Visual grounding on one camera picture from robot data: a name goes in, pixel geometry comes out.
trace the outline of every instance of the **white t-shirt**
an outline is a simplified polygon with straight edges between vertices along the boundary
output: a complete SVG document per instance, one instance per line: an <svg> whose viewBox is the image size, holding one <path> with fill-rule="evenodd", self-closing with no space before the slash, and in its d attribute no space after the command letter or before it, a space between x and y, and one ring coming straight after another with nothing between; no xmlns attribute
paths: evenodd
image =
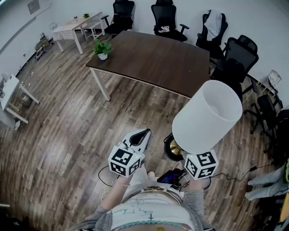
<svg viewBox="0 0 289 231"><path fill-rule="evenodd" d="M161 194L138 194L112 209L112 230L127 223L150 220L187 224L194 230L189 212Z"/></svg>

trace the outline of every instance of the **gray sleeve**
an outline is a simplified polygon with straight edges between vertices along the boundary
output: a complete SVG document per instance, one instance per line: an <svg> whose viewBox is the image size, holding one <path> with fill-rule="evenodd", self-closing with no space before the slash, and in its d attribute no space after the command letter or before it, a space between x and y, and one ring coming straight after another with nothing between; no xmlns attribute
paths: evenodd
<svg viewBox="0 0 289 231"><path fill-rule="evenodd" d="M81 229L93 229L95 228L95 224L100 219L100 217L107 212L108 210L104 209L101 205L99 205L94 214L87 217L85 221L81 222L80 224L71 227L69 231L78 231Z"/></svg>
<svg viewBox="0 0 289 231"><path fill-rule="evenodd" d="M204 190L188 191L183 199L183 204L193 210L198 216L204 216Z"/></svg>

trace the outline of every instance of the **potted plant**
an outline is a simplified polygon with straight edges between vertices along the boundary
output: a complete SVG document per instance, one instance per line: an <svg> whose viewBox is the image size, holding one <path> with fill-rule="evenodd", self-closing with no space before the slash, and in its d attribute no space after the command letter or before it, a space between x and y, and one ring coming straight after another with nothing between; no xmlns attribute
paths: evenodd
<svg viewBox="0 0 289 231"><path fill-rule="evenodd" d="M112 51L109 43L102 43L98 39L95 40L94 53L99 56L101 60L106 60L109 52Z"/></svg>

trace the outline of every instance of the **wooden floor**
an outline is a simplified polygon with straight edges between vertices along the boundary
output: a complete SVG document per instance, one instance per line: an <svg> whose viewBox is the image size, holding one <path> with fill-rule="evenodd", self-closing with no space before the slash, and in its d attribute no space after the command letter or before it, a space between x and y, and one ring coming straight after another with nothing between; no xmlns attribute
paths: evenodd
<svg viewBox="0 0 289 231"><path fill-rule="evenodd" d="M65 230L92 214L109 190L99 170L117 142L132 130L150 128L152 138L146 168L159 176L174 162L163 153L163 140L171 133L174 116L188 99L123 77L102 73L112 97L107 102L86 62L92 57L93 40L57 44L35 65L29 79L30 61L19 75L25 87L40 100L20 114L29 120L16 132L0 124L0 202L11 205L13 217L28 216L39 230ZM256 98L252 94L243 106ZM13 103L20 106L17 91ZM215 147L219 158L216 173L242 178L252 166L269 164L260 129L250 135L254 118L243 115ZM242 182L224 176L212 179L205 192L205 218L221 231L247 231L256 202L244 194L249 177L270 172L273 166L248 174ZM105 169L101 177L112 184L116 175Z"/></svg>

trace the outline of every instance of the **white cloth on chair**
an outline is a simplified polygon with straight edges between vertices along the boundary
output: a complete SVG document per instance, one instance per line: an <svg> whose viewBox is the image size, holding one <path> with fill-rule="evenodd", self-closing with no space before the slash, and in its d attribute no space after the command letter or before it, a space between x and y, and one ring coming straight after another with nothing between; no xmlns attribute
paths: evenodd
<svg viewBox="0 0 289 231"><path fill-rule="evenodd" d="M219 11L212 9L209 18L204 25L208 29L207 40L212 41L212 39L216 38L220 33L222 14Z"/></svg>

